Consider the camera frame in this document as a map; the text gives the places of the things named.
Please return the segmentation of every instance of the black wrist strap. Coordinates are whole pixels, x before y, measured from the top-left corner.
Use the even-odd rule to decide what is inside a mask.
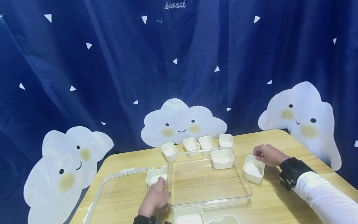
[[[286,159],[281,163],[280,168],[282,170],[280,184],[288,191],[296,186],[297,180],[302,174],[313,171],[303,161],[296,158]]]
[[[156,217],[152,215],[150,218],[142,215],[138,215],[134,218],[134,224],[157,224]]]

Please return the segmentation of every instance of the small white container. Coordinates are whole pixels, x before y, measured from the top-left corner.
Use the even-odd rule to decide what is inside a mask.
[[[226,215],[224,218],[217,221],[210,221],[208,224],[239,224],[237,219],[232,215]]]
[[[215,169],[222,170],[234,165],[235,156],[230,149],[219,149],[210,152],[211,161]]]
[[[177,207],[174,210],[174,224],[204,224],[203,209],[200,205]]]
[[[163,144],[160,148],[163,151],[163,154],[167,160],[170,157],[170,162],[175,161],[179,158],[179,156],[177,155],[178,148],[175,147],[173,142],[167,142]]]
[[[210,155],[210,150],[208,149],[212,149],[215,148],[215,143],[213,142],[213,139],[211,138],[211,136],[203,136],[199,138],[199,144],[201,149],[203,150],[202,153],[204,156],[209,156]]]
[[[167,179],[167,175],[168,175],[168,167],[167,166],[162,166],[160,169],[150,169],[147,172],[147,184],[148,186],[152,186],[153,184],[156,184],[158,182],[158,178],[159,177],[163,177],[164,180]]]
[[[220,147],[229,147],[232,148],[235,146],[232,135],[230,134],[220,134],[219,135],[219,145]]]
[[[197,143],[197,141],[195,140],[194,137],[189,137],[189,138],[184,139],[183,144],[184,144],[185,150],[187,152],[189,152],[188,156],[194,157],[194,156],[199,155],[200,145],[199,145],[199,143]]]
[[[244,164],[244,174],[248,181],[259,184],[265,172],[265,164],[258,161],[255,156],[248,155]]]

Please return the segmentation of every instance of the cloud cutout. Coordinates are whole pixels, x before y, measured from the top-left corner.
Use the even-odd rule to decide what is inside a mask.
[[[310,82],[272,97],[258,119],[262,130],[287,128],[290,134],[335,171],[342,166],[334,140],[332,106],[322,102],[319,91]]]
[[[48,132],[42,144],[43,157],[24,186],[24,199],[31,207],[28,223],[64,223],[82,189],[92,183],[97,162],[111,148],[113,141],[108,135],[85,127]]]
[[[209,135],[218,138],[227,130],[226,123],[213,117],[203,106],[188,107],[179,99],[165,101],[160,110],[150,112],[144,118],[142,140],[152,147],[160,147],[166,142],[181,144],[184,139],[196,139]]]

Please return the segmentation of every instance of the cloud rosy cheek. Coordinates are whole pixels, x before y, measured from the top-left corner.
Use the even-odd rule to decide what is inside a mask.
[[[200,133],[201,132],[201,127],[200,125],[197,124],[193,124],[189,127],[189,131],[193,132],[193,133]]]
[[[60,193],[66,193],[70,191],[74,186],[74,182],[75,177],[72,173],[63,174],[63,176],[60,178],[60,181],[58,182],[58,191]]]
[[[301,127],[301,134],[306,138],[316,138],[318,136],[318,129],[310,124],[304,124]]]
[[[86,147],[79,152],[83,161],[88,162],[91,159],[91,151]]]
[[[162,131],[161,131],[161,134],[165,137],[170,137],[174,134],[174,131],[170,128],[164,128]]]
[[[293,118],[295,117],[293,111],[290,110],[290,109],[284,109],[281,112],[280,116],[281,116],[282,119],[285,119],[285,120],[293,120]]]

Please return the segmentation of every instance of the lid clip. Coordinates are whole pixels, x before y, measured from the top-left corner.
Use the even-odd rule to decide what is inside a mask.
[[[129,169],[123,169],[123,170],[121,170],[121,172],[119,172],[119,173],[122,173],[122,174],[124,174],[124,175],[129,175],[129,174],[131,174],[134,170],[135,170],[135,167],[132,167],[132,168],[129,168]]]

